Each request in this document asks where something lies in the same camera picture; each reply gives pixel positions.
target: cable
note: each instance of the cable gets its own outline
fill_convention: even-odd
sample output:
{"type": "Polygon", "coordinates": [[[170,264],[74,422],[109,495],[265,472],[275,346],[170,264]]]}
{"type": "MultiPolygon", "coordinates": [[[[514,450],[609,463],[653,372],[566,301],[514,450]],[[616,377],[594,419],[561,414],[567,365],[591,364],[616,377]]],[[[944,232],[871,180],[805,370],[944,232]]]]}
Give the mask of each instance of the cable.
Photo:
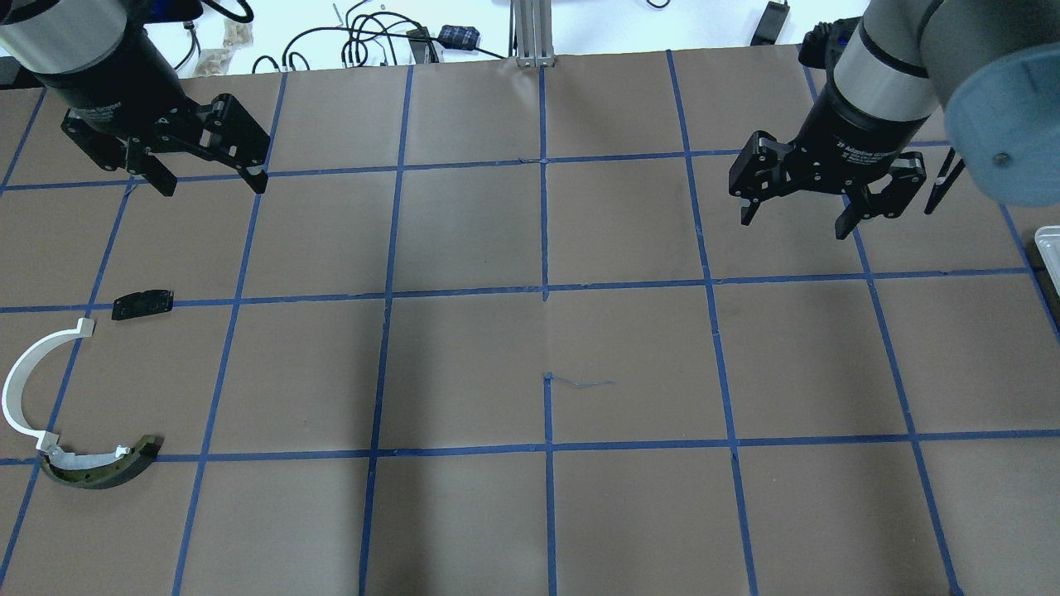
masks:
{"type": "Polygon", "coordinates": [[[199,46],[198,42],[198,34],[195,33],[195,23],[192,21],[184,21],[184,29],[192,34],[192,47],[188,49],[188,54],[184,55],[179,63],[177,63],[177,66],[173,67],[173,70],[180,70],[183,68],[183,66],[188,64],[188,60],[192,59],[192,54],[195,53],[195,50],[198,50],[200,54],[202,53],[202,47],[199,46]]]}
{"type": "MultiPolygon", "coordinates": [[[[402,20],[400,20],[400,21],[398,21],[395,23],[391,23],[389,25],[384,25],[383,21],[381,21],[378,19],[378,17],[376,16],[376,14],[357,15],[356,17],[354,17],[353,18],[353,22],[350,25],[350,28],[351,28],[351,31],[350,31],[350,40],[356,42],[356,49],[354,50],[353,46],[349,46],[349,47],[343,46],[343,47],[349,48],[350,50],[354,50],[354,53],[349,55],[349,59],[350,59],[351,63],[354,63],[357,66],[365,66],[365,64],[368,62],[368,41],[375,41],[376,43],[381,43],[382,45],[382,42],[378,39],[378,36],[369,37],[368,39],[361,39],[361,36],[365,35],[365,33],[366,33],[365,32],[365,25],[368,24],[369,20],[374,21],[376,24],[378,24],[379,29],[382,29],[384,32],[389,32],[391,28],[398,27],[398,25],[403,24],[405,22],[410,22],[408,19],[402,17],[402,20]],[[360,27],[357,27],[357,19],[364,19],[364,22],[360,23],[360,27]],[[365,51],[365,57],[364,58],[360,57],[360,50],[361,49],[364,49],[364,51],[365,51]]],[[[390,46],[390,56],[393,58],[393,64],[396,65],[398,64],[398,52],[396,52],[396,50],[394,50],[393,39],[390,38],[390,37],[387,37],[387,45],[390,46]]],[[[384,59],[386,59],[386,49],[383,50],[383,54],[384,54],[384,59]]]]}
{"type": "Polygon", "coordinates": [[[478,52],[480,54],[485,54],[488,56],[492,56],[494,58],[505,59],[505,56],[501,56],[500,54],[494,54],[493,52],[491,52],[489,50],[483,50],[481,48],[475,48],[473,51],[474,52],[478,52]]]}
{"type": "MultiPolygon", "coordinates": [[[[402,15],[402,14],[399,14],[399,13],[393,13],[393,12],[390,12],[390,11],[377,11],[377,12],[372,13],[371,15],[369,15],[369,17],[374,18],[376,20],[381,16],[395,17],[398,19],[401,19],[399,22],[393,23],[391,25],[388,25],[388,27],[384,28],[384,30],[383,30],[384,32],[388,31],[392,27],[395,27],[398,24],[402,24],[402,23],[406,23],[407,22],[407,23],[410,23],[412,27],[414,27],[416,30],[417,30],[417,32],[421,34],[421,35],[418,35],[416,37],[411,37],[411,36],[406,35],[405,37],[407,39],[423,39],[423,40],[429,40],[429,41],[437,41],[438,40],[435,37],[430,37],[429,33],[427,33],[427,28],[423,27],[418,21],[414,21],[414,20],[406,17],[405,15],[402,15]]],[[[365,32],[364,31],[364,24],[361,24],[361,29],[359,30],[360,33],[367,33],[368,35],[376,35],[374,32],[365,32]]],[[[369,37],[368,39],[366,39],[366,41],[371,41],[371,40],[372,40],[371,37],[369,37]]],[[[427,45],[427,49],[430,50],[430,59],[431,59],[431,62],[436,62],[436,63],[441,62],[440,59],[438,59],[438,52],[435,50],[435,45],[434,43],[428,43],[427,45]]]]}
{"type": "Polygon", "coordinates": [[[245,15],[236,15],[235,13],[216,3],[214,0],[202,0],[204,4],[210,6],[214,11],[220,13],[222,15],[225,15],[226,17],[235,22],[248,23],[254,20],[254,12],[250,7],[250,4],[247,3],[247,0],[235,0],[235,2],[243,8],[243,11],[246,13],[245,15]]]}
{"type": "Polygon", "coordinates": [[[508,3],[508,57],[515,56],[515,2],[508,3]]]}
{"type": "Polygon", "coordinates": [[[953,168],[953,172],[950,172],[950,164],[953,163],[953,158],[957,155],[957,152],[950,147],[950,152],[946,154],[946,159],[942,160],[942,168],[938,171],[938,177],[935,178],[935,186],[931,189],[931,195],[928,197],[928,206],[924,207],[924,214],[931,215],[938,208],[938,204],[942,203],[942,197],[950,192],[953,188],[954,182],[960,176],[960,173],[965,171],[965,160],[961,159],[953,168]]]}
{"type": "Polygon", "coordinates": [[[250,67],[250,74],[255,74],[258,72],[258,65],[262,64],[262,60],[268,60],[272,63],[272,68],[280,70],[280,65],[276,63],[276,58],[266,55],[266,56],[259,56],[258,59],[254,60],[254,66],[250,67]]]}
{"type": "MultiPolygon", "coordinates": [[[[319,31],[344,31],[344,32],[350,32],[350,31],[356,31],[356,30],[350,30],[350,29],[347,29],[344,27],[315,27],[313,29],[306,29],[305,31],[299,33],[290,41],[287,42],[287,46],[283,49],[283,54],[281,55],[281,59],[280,59],[281,64],[285,68],[289,67],[290,66],[290,60],[288,59],[288,57],[290,56],[290,48],[295,45],[295,42],[297,42],[299,39],[301,39],[302,37],[305,37],[306,35],[311,34],[311,33],[317,33],[319,31]]],[[[370,37],[370,38],[368,38],[368,39],[366,39],[364,41],[371,41],[375,37],[396,37],[396,38],[401,38],[401,39],[416,39],[416,40],[420,40],[420,41],[439,41],[439,39],[437,37],[421,37],[421,36],[418,36],[418,35],[416,35],[416,36],[413,36],[413,35],[405,35],[404,33],[387,33],[387,32],[384,32],[384,31],[364,31],[364,32],[360,32],[360,33],[364,33],[366,35],[371,35],[372,36],[372,37],[370,37]]],[[[482,50],[481,48],[475,48],[475,51],[481,52],[481,53],[487,54],[489,56],[495,56],[495,57],[504,58],[504,56],[498,56],[498,54],[494,54],[493,52],[488,52],[487,50],[482,50]]]]}
{"type": "Polygon", "coordinates": [[[310,68],[310,60],[305,59],[305,56],[303,56],[302,54],[300,54],[298,52],[292,52],[290,53],[290,58],[292,58],[290,69],[292,70],[297,70],[295,68],[295,62],[294,62],[295,56],[298,56],[298,57],[302,58],[302,64],[305,65],[305,70],[313,70],[312,68],[310,68]]]}

